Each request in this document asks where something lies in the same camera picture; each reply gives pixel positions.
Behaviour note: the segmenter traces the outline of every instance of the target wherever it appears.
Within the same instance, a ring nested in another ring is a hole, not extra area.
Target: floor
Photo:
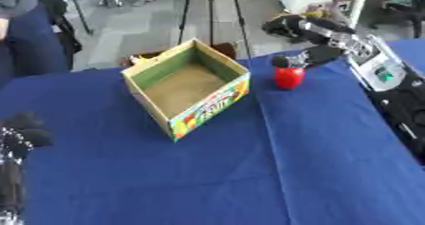
[[[376,6],[381,0],[369,0],[360,20],[360,30],[370,30],[363,25],[376,16]],[[183,11],[184,0],[155,0],[142,7],[127,3],[122,8],[106,8],[97,0],[80,0],[87,21],[95,30],[87,35],[72,5],[67,15],[77,29],[77,37],[83,43],[83,51],[76,55],[75,70],[106,68],[118,64],[122,57],[133,53],[164,50],[177,43],[178,24]],[[292,45],[284,38],[266,35],[262,24],[275,14],[282,12],[278,0],[240,0],[247,22],[249,44],[254,56],[272,52],[304,48],[307,44]],[[242,39],[236,20],[232,0],[215,1],[217,43],[240,42]],[[208,42],[207,0],[192,0],[185,31],[185,39],[198,38]],[[411,37],[407,25],[384,26],[375,31],[386,40]],[[238,57],[245,58],[243,44],[238,44]]]

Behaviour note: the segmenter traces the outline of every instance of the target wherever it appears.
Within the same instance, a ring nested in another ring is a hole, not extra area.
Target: blue tablecloth
[[[394,47],[425,70],[424,45]],[[12,82],[0,116],[33,110],[54,140],[26,163],[28,224],[425,224],[425,174],[344,64],[282,91],[270,57],[247,98],[178,143],[119,69]]]

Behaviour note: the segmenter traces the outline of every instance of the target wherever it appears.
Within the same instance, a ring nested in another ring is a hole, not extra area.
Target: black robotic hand
[[[23,224],[22,161],[34,147],[50,144],[43,123],[33,114],[0,120],[0,225]]]

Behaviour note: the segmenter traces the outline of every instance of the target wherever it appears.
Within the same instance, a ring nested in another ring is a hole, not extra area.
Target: person's leg
[[[6,42],[0,41],[0,90],[14,76],[13,62]]]
[[[24,74],[67,71],[64,48],[42,5],[10,20],[7,41],[15,67]]]

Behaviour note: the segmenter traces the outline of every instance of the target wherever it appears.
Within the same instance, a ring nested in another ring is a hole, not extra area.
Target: open cardboard box
[[[122,74],[133,96],[174,141],[249,93],[249,71],[196,39]]]

